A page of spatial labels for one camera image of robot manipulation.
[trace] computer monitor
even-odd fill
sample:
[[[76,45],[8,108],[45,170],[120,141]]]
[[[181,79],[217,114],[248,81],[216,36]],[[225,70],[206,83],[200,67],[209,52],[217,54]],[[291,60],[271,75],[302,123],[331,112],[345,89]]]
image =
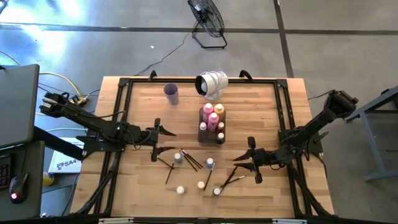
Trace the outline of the computer monitor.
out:
[[[0,149],[33,138],[39,65],[0,70]]]

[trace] small white cap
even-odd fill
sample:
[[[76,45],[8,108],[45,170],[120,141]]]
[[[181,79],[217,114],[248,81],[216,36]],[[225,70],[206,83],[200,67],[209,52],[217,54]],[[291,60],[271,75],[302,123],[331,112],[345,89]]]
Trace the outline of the small white cap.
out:
[[[182,186],[179,186],[179,187],[177,187],[177,193],[178,194],[184,194],[184,191],[185,191],[185,189],[184,189],[184,187],[182,187]]]
[[[206,162],[207,162],[207,164],[211,165],[214,163],[214,160],[212,158],[208,158]]]
[[[206,130],[206,128],[207,128],[206,123],[204,123],[204,122],[200,123],[199,128],[200,128],[202,131]]]
[[[174,154],[174,159],[181,159],[181,154],[179,153]]]
[[[220,195],[220,193],[221,193],[221,190],[220,190],[218,187],[216,187],[215,189],[213,189],[213,194],[214,194],[214,195]]]
[[[216,119],[218,115],[216,113],[211,113],[210,116],[211,116],[211,118]]]
[[[218,140],[223,140],[224,139],[224,133],[218,133],[217,139]]]
[[[199,181],[198,182],[198,187],[199,187],[199,189],[204,189],[205,188],[205,183],[203,183],[203,181]]]
[[[218,128],[219,129],[223,129],[224,128],[224,122],[220,122],[220,123],[218,123]]]

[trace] yellow cable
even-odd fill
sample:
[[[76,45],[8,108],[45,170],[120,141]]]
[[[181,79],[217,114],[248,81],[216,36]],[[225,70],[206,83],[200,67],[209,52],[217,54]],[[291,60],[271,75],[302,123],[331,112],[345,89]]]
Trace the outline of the yellow cable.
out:
[[[53,72],[40,72],[39,75],[56,75],[58,77],[61,77],[61,78],[65,79],[66,81],[68,81],[73,86],[73,88],[77,92],[77,95],[79,95],[79,96],[81,95],[79,90],[77,90],[76,86],[72,83],[72,81],[70,81],[69,78],[64,77],[63,75],[60,75],[60,74],[57,74],[57,73],[53,73]]]

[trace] black desk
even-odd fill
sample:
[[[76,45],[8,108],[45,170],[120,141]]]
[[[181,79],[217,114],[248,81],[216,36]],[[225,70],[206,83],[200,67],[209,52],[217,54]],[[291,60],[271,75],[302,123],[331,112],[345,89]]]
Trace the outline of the black desk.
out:
[[[0,190],[0,221],[37,218],[40,215],[42,197],[42,176],[44,142],[37,141],[25,145],[0,150],[0,154],[12,154],[11,176],[21,172],[25,149],[27,152],[24,171],[29,174],[28,196],[20,204],[11,203],[9,189]]]

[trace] yellow object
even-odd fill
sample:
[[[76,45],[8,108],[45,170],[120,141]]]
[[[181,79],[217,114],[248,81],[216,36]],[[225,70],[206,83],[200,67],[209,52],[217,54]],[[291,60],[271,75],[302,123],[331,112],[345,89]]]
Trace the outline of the yellow object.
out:
[[[224,116],[224,106],[222,104],[217,104],[214,107],[214,112],[218,115],[218,117],[220,117],[220,121],[222,121]]]
[[[54,175],[49,174],[48,172],[43,172],[43,186],[48,187],[54,183]]]

